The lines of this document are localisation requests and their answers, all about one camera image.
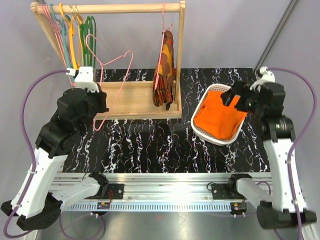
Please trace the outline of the orange trousers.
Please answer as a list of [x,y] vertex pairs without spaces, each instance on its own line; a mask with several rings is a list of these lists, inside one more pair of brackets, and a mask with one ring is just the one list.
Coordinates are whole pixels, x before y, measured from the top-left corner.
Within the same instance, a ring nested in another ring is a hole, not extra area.
[[247,113],[235,105],[240,97],[235,96],[229,106],[223,105],[221,91],[209,91],[194,117],[197,127],[219,140],[231,140]]

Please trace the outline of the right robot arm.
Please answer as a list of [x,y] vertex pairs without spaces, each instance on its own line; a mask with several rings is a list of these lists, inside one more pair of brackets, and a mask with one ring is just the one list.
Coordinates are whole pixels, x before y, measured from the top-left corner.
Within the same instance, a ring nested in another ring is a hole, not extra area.
[[286,92],[284,86],[265,82],[258,86],[235,82],[221,94],[224,106],[239,96],[235,109],[256,117],[266,151],[272,180],[272,195],[263,191],[251,176],[231,175],[227,193],[232,198],[245,197],[255,207],[263,229],[302,227],[317,222],[314,211],[308,210],[299,185],[293,143],[296,140],[292,120],[283,115]]

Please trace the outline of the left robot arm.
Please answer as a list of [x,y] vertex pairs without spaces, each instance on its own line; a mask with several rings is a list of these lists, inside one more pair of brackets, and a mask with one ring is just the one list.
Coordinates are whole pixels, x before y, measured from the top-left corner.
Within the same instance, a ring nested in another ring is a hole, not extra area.
[[57,110],[36,139],[33,162],[20,191],[0,207],[7,216],[18,218],[16,224],[21,230],[46,229],[75,203],[107,196],[109,181],[100,172],[58,193],[49,191],[58,169],[87,133],[96,114],[109,110],[106,98],[101,89],[90,92],[87,88],[71,88],[57,100]]

